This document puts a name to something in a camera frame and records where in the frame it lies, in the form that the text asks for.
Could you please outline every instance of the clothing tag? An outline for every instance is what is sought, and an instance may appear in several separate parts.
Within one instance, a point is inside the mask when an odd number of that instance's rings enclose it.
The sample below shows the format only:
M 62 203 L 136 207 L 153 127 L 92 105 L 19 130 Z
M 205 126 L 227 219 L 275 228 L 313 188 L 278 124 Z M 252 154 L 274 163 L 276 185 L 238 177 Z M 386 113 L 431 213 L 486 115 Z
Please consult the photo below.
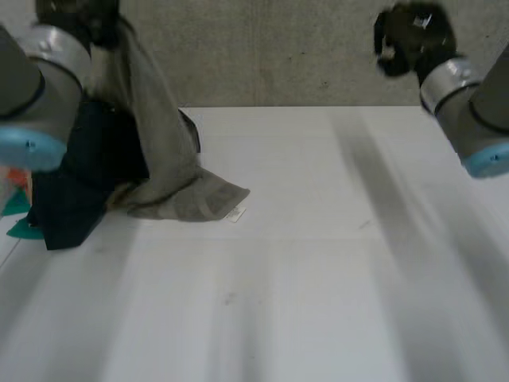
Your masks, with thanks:
M 242 217 L 242 215 L 246 212 L 245 207 L 235 207 L 233 211 L 228 213 L 226 216 L 226 219 L 228 219 L 232 223 L 236 223 L 239 221 L 239 219 Z

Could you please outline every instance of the gray towel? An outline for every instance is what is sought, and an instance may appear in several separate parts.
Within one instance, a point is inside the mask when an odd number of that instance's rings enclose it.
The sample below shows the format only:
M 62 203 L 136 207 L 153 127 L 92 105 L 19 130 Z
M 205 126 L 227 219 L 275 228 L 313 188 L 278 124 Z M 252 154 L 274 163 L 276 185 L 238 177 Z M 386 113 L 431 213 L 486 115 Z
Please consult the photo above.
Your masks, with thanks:
M 167 78 L 129 26 L 122 25 L 119 33 L 119 49 L 94 52 L 95 67 L 87 90 L 133 113 L 150 179 L 127 188 L 128 192 L 116 193 L 113 205 L 142 218 L 223 219 L 249 190 L 200 167 Z

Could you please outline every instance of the white table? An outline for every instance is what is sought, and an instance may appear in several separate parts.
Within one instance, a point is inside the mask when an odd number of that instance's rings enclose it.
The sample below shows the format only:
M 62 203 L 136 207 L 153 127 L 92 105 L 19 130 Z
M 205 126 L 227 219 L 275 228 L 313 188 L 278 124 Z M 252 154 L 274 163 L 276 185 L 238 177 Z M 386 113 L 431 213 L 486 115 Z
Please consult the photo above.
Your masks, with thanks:
M 2 235 L 1 382 L 509 380 L 509 177 L 417 107 L 189 112 L 245 215 Z

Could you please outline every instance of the black fabric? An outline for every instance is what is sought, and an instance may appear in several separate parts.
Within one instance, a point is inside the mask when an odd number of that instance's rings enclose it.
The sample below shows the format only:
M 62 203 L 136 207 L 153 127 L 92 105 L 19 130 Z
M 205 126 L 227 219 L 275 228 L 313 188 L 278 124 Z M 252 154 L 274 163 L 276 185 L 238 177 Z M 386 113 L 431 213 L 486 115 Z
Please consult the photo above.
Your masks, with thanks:
M 384 54 L 384 45 L 394 55 Z M 422 84 L 439 64 L 454 58 L 457 41 L 444 8 L 437 3 L 398 3 L 375 23 L 375 54 L 386 76 L 416 71 Z
M 182 118 L 199 148 L 196 125 Z M 133 116 L 85 98 L 60 168 L 33 174 L 29 224 L 43 232 L 50 251 L 78 247 L 104 217 L 116 185 L 149 177 Z
M 94 45 L 113 50 L 119 46 L 119 0 L 36 0 L 39 19 L 72 18 Z

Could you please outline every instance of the gray wall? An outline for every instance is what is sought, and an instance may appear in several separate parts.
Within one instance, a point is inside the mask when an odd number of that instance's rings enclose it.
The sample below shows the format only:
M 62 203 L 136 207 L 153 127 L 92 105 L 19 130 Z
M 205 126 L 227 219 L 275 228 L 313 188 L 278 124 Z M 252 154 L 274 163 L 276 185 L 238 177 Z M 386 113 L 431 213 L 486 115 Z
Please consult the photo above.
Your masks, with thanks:
M 19 30 L 34 0 L 3 0 Z M 443 0 L 482 73 L 509 42 L 509 0 Z M 387 0 L 123 0 L 186 106 L 410 105 L 416 80 L 375 69 L 372 24 Z

